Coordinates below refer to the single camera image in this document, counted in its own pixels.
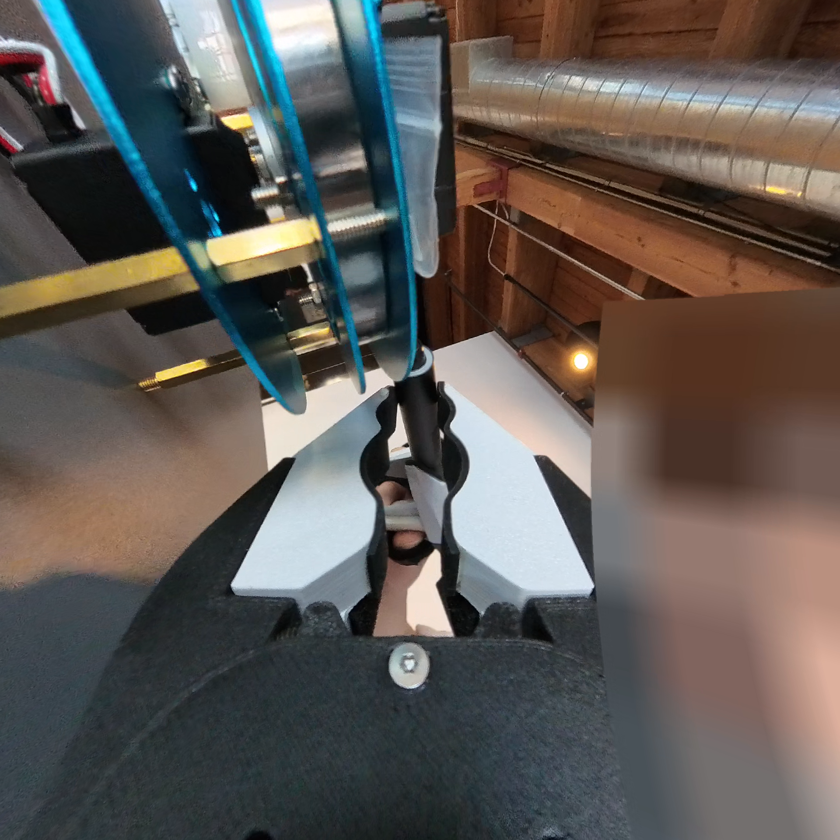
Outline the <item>red beam bracket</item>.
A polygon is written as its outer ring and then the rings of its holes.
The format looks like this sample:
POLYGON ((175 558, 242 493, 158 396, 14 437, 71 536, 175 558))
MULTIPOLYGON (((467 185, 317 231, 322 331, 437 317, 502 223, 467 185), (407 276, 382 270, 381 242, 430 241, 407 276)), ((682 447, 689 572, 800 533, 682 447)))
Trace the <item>red beam bracket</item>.
POLYGON ((488 165, 488 177, 485 181, 475 185, 473 189, 473 198, 476 205, 490 201, 501 203, 507 201, 511 163, 505 159, 494 158, 488 162, 488 165))

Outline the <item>black cylindrical tool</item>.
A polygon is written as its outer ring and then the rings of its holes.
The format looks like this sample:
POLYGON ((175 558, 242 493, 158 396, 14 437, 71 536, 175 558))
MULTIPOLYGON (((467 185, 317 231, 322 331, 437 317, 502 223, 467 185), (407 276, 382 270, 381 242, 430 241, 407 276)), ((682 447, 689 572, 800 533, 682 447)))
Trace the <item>black cylindrical tool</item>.
POLYGON ((451 406, 447 402, 439 404, 434 355, 428 347, 418 347, 411 370, 394 387, 410 452, 409 463, 442 480, 452 490, 460 462, 456 446, 447 441, 442 430, 451 406))

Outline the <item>blue acrylic toy robot arm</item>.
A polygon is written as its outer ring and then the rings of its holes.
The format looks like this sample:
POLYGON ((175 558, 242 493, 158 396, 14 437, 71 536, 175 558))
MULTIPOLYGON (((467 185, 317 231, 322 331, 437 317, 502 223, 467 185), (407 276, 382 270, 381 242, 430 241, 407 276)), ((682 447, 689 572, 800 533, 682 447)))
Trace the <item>blue acrylic toy robot arm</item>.
POLYGON ((70 280, 2 335, 123 309, 151 336, 217 321, 294 414, 308 352, 359 392, 424 345, 418 281, 455 226, 435 2, 35 2, 55 47, 2 38, 2 160, 111 289, 70 280))

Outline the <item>person's right hand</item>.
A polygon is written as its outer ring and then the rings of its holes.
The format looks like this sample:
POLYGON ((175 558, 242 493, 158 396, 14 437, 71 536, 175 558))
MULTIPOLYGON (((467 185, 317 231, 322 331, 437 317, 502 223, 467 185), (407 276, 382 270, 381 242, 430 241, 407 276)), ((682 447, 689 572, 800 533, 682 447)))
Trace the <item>person's right hand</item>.
MULTIPOLYGON (((391 504, 415 504, 409 488, 398 481, 386 480, 376 489, 384 509, 391 504)), ((414 546, 420 539, 422 539, 421 535, 416 532, 400 533, 396 535, 396 544, 408 548, 414 546)))

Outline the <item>thin metal ceiling rod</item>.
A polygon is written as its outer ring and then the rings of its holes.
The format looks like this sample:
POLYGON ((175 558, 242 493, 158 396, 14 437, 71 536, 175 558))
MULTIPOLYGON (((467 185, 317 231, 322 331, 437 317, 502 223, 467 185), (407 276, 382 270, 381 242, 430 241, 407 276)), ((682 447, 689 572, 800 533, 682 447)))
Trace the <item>thin metal ceiling rod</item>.
POLYGON ((556 246, 552 245, 551 243, 545 241, 540 236, 537 236, 537 235, 531 233, 525 227, 522 227, 519 224, 515 224, 508 217, 501 216, 496 211, 492 211, 488 207, 486 207, 485 205, 482 205, 482 204, 474 205, 473 208, 477 211, 480 211, 485 216, 488 216, 494 222, 503 224, 504 226, 508 227, 510 231, 512 231, 513 233, 516 233, 516 234, 522 236, 523 238, 527 239, 528 242, 545 249, 546 251, 551 253, 553 256, 556 256, 556 257, 560 258, 561 260, 573 265, 578 270, 584 272, 588 276, 594 278, 595 280, 601 282, 602 284, 608 286, 609 288, 612 288, 615 291, 618 291, 624 297, 629 298, 629 299, 634 300, 634 301, 645 301, 646 300, 646 298, 641 293, 633 291, 628 286, 625 286, 625 285, 619 283, 618 281, 610 278, 608 275, 602 273, 601 271, 593 268, 592 266, 589 266, 589 265, 585 264, 583 261, 573 257, 572 255, 567 253, 565 250, 563 250, 559 247, 556 247, 556 246))

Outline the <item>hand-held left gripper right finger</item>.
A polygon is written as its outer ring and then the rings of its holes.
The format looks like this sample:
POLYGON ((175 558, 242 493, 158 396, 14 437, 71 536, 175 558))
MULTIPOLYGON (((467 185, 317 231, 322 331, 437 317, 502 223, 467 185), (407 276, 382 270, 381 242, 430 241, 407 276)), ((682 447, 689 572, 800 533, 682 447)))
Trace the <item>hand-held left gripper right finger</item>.
POLYGON ((594 582, 538 457, 445 382, 437 387, 443 503, 439 588, 478 616, 579 599, 594 582))

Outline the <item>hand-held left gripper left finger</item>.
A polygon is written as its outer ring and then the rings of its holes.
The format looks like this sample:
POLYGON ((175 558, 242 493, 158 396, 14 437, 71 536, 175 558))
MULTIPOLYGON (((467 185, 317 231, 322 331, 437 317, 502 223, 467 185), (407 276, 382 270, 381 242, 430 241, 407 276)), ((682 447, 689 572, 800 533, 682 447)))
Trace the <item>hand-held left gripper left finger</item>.
POLYGON ((297 453, 232 593, 291 599, 300 612, 328 603, 347 621, 372 592, 367 562, 379 497, 365 484, 362 458, 382 431, 377 412, 391 397, 381 388, 297 453))

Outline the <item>person's right forearm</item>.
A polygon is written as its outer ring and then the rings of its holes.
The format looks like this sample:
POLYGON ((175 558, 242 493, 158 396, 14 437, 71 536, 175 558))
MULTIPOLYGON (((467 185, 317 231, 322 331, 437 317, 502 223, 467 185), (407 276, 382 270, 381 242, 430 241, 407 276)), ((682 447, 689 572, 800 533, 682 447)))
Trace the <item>person's right forearm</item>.
POLYGON ((374 621, 374 637, 453 637, 438 591, 440 558, 433 552, 418 565, 388 563, 374 621))

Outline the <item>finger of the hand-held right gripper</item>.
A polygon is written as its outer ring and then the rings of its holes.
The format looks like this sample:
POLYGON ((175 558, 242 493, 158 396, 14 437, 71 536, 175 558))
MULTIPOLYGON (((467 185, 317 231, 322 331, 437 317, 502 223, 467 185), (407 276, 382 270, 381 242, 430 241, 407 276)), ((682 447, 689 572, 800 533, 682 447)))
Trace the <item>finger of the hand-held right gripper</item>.
POLYGON ((414 463, 406 463, 405 474, 427 540, 433 545, 441 545, 448 498, 445 481, 414 463))

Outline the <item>silver air duct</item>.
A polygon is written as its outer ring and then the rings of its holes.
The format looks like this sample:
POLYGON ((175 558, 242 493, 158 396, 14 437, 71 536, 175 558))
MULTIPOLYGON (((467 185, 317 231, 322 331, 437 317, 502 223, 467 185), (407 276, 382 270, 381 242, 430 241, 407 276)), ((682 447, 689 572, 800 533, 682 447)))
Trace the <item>silver air duct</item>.
POLYGON ((518 59, 450 48, 457 118, 838 220, 838 62, 518 59))

